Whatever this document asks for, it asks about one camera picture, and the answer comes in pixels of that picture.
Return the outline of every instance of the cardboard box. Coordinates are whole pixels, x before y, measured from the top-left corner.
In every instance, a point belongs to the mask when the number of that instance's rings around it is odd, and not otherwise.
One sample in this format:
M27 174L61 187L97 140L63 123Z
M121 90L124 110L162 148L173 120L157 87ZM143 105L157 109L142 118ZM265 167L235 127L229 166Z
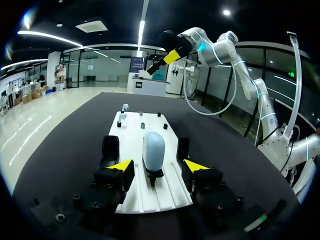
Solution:
M18 104L20 104L20 98L16 98L15 100L14 100L14 105L15 106L17 106Z
M42 91L36 89L32 91L31 95L32 95L32 99L38 99L42 96Z
M31 100L32 100L32 94L31 94L31 93L27 94L27 95L26 95L26 98L27 98L28 102L31 102Z
M28 97L27 95L22 96L22 103L26 104L28 102Z
M48 85L47 86L43 86L43 87L40 88L41 92L45 92L47 90L49 90L49 86Z

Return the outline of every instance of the black cable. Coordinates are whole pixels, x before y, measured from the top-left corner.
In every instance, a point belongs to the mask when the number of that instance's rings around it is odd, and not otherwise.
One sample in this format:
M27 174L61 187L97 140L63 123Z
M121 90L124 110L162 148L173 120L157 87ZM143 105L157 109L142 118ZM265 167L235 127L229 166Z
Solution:
M294 148L294 142L295 142L295 141L292 141L292 144L291 144L291 150L290 150L290 153L289 153L288 159L285 161L285 164L283 165L283 167L282 167L282 169L281 169L280 173L283 171L283 169L285 168L286 164L287 164L287 163L288 163L288 161L289 161L289 158L290 158L291 153L292 153L292 149Z
M264 141L267 140L268 138L270 138L270 136L271 136L272 134L274 134L275 131L277 131L279 128L280 128L280 125L278 125L278 126L275 128L275 130L273 130L268 136L266 136L265 139L263 139L262 141L259 140L258 143L257 143L257 146L260 145L260 144L263 144Z

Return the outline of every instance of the black holder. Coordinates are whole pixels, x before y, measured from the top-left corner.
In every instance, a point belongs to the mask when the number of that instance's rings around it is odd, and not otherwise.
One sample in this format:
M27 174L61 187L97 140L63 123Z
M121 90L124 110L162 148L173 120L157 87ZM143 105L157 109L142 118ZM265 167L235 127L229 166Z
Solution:
M144 167L145 172L146 172L146 176L150 179L151 186L154 187L156 179L157 178L162 178L164 176L164 172L162 171L162 169L160 169L159 171L150 171L150 170L148 170L146 168L144 158L142 158L142 162L143 162L143 167Z
M117 136L104 136L102 141L102 155L99 168L107 168L119 162L119 138Z
M190 138L183 137L178 139L178 147L176 150L176 160L181 164L185 159L190 160L189 154Z

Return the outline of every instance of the person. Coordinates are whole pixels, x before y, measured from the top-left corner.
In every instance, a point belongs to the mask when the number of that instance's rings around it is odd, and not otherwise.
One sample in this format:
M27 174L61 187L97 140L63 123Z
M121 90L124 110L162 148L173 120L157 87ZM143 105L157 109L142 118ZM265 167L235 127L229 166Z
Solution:
M13 89L14 89L14 85L12 84L12 82L9 82L9 86L8 86L8 99L9 99L9 107L12 108L14 106L14 98L13 98Z

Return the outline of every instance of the white counter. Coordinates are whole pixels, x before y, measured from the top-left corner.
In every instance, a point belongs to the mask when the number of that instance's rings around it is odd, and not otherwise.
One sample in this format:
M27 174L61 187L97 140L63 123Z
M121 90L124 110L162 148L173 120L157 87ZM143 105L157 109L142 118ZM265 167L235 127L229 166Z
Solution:
M164 80L132 78L132 93L164 97L170 83Z

